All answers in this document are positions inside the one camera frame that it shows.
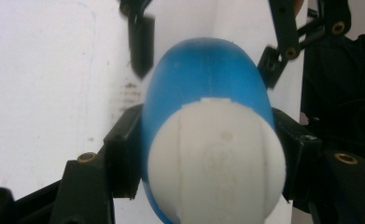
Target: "white surface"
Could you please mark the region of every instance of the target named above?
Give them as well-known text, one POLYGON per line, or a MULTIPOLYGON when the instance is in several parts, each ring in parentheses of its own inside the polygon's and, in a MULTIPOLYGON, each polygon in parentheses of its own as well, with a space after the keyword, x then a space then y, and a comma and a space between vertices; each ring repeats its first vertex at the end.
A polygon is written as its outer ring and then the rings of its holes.
POLYGON ((174 223, 188 224, 263 223, 286 175, 269 124, 252 109, 218 98, 184 105, 166 120, 147 169, 160 209, 174 223))
MULTIPOLYGON (((154 0, 155 62, 181 40, 233 41, 257 63, 275 45, 267 1, 154 0)), ((302 10, 298 21, 305 21, 302 10)), ((58 180, 67 160, 97 151, 126 107, 143 102, 150 76, 130 68, 127 24, 115 0, 0 0, 0 187, 15 198, 58 180)), ((271 95, 299 117, 302 57, 271 95)), ((140 189, 116 200, 117 223, 159 223, 140 189)), ((289 223, 284 201, 266 223, 289 223)))

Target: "black bracket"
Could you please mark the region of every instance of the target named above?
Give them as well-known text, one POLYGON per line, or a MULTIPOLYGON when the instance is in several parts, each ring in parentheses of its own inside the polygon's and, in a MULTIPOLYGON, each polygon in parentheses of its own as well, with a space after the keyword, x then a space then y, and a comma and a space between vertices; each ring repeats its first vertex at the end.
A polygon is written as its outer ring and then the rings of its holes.
POLYGON ((272 89, 288 61, 296 59, 301 50, 325 35, 345 35, 351 28, 351 13, 347 0, 318 0, 319 7, 324 8, 325 13, 320 13, 319 18, 298 30, 292 0, 269 0, 269 2, 278 48, 266 47, 258 63, 258 69, 266 87, 272 89), (308 36, 299 42, 299 38, 303 35, 308 36))

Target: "white plastic part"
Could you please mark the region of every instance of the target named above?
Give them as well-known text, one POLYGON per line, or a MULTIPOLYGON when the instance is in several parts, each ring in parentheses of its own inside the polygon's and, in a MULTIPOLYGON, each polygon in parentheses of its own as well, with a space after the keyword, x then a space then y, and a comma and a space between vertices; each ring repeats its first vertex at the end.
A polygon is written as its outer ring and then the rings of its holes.
POLYGON ((285 173, 273 129, 229 99, 184 105, 161 126, 148 158, 153 196, 174 223, 263 223, 285 173))

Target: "dark stain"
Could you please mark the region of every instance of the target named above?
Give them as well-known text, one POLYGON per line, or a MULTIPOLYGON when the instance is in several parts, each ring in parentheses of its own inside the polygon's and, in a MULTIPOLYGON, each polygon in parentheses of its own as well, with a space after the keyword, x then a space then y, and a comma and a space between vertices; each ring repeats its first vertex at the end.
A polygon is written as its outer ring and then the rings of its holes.
POLYGON ((124 99, 123 100, 123 103, 133 104, 133 103, 135 103, 135 100, 132 100, 132 99, 124 99))
POLYGON ((127 107, 121 107, 121 108, 119 108, 119 111, 120 111, 120 112, 123 112, 123 113, 124 113, 126 110, 127 110, 127 107))
POLYGON ((131 88, 136 88, 136 85, 130 82, 129 84, 124 85, 124 87, 127 89, 131 89, 131 88))

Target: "screw head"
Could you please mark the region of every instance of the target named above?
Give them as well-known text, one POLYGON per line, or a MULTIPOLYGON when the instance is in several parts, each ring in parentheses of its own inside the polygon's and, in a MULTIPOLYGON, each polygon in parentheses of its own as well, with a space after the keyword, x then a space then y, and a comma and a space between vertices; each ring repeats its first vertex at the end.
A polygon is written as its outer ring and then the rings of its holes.
POLYGON ((86 152, 77 157, 78 162, 88 162, 93 161, 96 157, 96 154, 93 152, 86 152))

